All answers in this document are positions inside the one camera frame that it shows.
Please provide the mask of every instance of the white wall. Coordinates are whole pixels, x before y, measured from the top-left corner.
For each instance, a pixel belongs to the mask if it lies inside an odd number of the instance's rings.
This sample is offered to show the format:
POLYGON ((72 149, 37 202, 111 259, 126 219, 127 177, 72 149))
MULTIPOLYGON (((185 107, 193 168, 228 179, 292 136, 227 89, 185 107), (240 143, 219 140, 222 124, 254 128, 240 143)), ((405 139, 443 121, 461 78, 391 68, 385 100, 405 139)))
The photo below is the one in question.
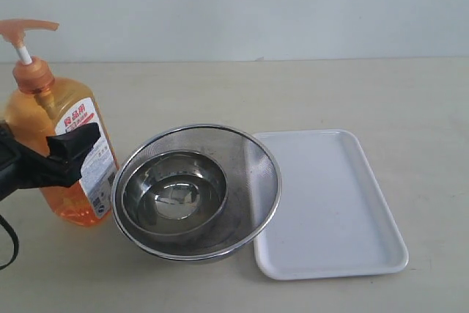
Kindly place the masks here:
POLYGON ((61 23, 26 38, 50 61, 469 55, 469 0, 0 0, 13 17, 61 23))

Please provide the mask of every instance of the strainer rim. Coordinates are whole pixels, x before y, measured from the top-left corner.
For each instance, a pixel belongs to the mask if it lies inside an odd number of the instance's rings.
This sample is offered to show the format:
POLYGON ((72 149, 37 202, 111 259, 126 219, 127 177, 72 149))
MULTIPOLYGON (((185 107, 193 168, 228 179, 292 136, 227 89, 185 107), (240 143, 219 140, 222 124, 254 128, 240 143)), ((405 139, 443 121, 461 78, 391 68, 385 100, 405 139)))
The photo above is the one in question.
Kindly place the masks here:
POLYGON ((117 224, 117 227, 119 227, 119 230, 127 237, 129 240, 134 242, 139 248, 142 250, 146 251, 149 254, 153 254, 157 257, 164 258, 164 259, 170 259, 170 260, 176 260, 176 261, 181 261, 181 262, 196 262, 196 261, 202 261, 202 260, 207 260, 207 259, 215 259, 218 257, 224 257, 237 249, 243 247, 245 244, 250 243, 270 222, 272 217, 275 215, 275 212, 277 211, 278 204, 280 202, 280 197, 281 197, 281 173, 280 173, 280 167, 277 164, 276 159, 273 157, 273 154, 269 151, 269 149, 258 139, 256 139, 254 136, 250 135, 249 133, 246 133, 242 130, 239 130, 237 128, 232 128, 230 126, 226 125, 220 125, 220 124, 210 124, 210 123, 200 123, 200 124, 190 124, 190 125, 182 125, 176 128, 171 128, 168 129, 164 132, 161 132, 150 139, 147 139, 145 142, 143 142, 139 147, 137 147, 131 154, 130 156, 125 160, 125 162, 120 166, 119 171, 117 172, 116 177, 114 178, 114 182, 112 185, 112 190, 111 190, 111 206, 112 206, 112 214, 114 221, 117 224), (128 164, 135 158, 135 156, 141 152, 144 148, 146 148, 149 144, 153 143, 154 141, 157 141, 158 139, 163 138, 164 136, 170 135, 172 133, 176 133, 179 131, 183 130, 190 130, 194 128, 215 128, 215 129, 220 129, 220 130, 225 130, 233 133, 237 133, 241 135, 242 137, 245 137, 255 143, 258 147, 262 149, 262 151, 266 154, 266 156, 269 158, 270 162, 273 165, 273 168, 276 172, 277 176, 277 192, 276 192, 276 197, 273 203, 273 206, 269 210, 269 213, 265 217, 265 219, 261 222, 259 226, 257 226, 249 235, 244 237, 242 240, 237 241, 236 243, 233 243, 232 245, 218 250, 214 251, 209 254, 194 254, 194 255, 180 255, 180 254, 168 254, 162 251, 156 251, 153 248, 150 248, 137 239, 132 236, 125 226, 122 224, 121 220, 119 219, 119 216, 117 215, 117 209, 116 209, 116 196, 117 196, 117 184, 119 183, 120 178, 122 177, 122 174, 128 164))

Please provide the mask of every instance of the bottle label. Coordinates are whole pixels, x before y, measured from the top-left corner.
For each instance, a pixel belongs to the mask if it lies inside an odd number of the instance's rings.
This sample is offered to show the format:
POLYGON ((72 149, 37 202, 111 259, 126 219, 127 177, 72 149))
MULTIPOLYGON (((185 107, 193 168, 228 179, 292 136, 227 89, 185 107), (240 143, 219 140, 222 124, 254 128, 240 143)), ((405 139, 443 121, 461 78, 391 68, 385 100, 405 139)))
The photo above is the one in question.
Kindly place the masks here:
POLYGON ((111 188, 117 168, 92 99, 84 98, 74 104, 60 119, 56 126, 56 134, 70 132, 90 122, 99 125, 101 137, 81 167, 79 183, 95 215, 102 218, 111 209, 111 188))

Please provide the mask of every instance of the orange pump head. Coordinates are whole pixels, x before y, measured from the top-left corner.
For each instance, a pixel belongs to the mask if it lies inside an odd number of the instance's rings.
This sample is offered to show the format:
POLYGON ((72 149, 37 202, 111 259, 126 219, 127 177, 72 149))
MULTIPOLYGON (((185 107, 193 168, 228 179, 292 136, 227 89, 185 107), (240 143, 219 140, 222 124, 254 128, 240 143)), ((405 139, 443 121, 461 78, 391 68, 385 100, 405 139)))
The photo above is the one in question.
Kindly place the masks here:
POLYGON ((13 44, 20 57, 13 69, 13 75, 22 92, 36 92, 53 82, 52 72, 47 62, 31 57, 24 45, 25 31, 29 29, 48 29, 55 31, 58 23, 39 20, 13 18, 0 21, 0 34, 13 44))

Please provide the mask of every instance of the pump nozzle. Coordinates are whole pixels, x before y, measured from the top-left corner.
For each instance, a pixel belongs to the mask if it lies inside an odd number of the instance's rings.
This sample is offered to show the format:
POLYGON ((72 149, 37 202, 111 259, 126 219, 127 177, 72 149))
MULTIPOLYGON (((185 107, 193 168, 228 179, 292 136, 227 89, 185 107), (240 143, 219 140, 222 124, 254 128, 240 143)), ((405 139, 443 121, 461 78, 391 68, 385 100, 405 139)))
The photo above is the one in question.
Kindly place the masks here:
POLYGON ((29 29, 48 29, 55 31, 58 27, 59 24, 55 22, 12 18, 10 20, 0 21, 0 34, 7 42, 13 44, 21 62, 25 65, 29 65, 32 63, 32 59, 23 43, 24 32, 29 29))

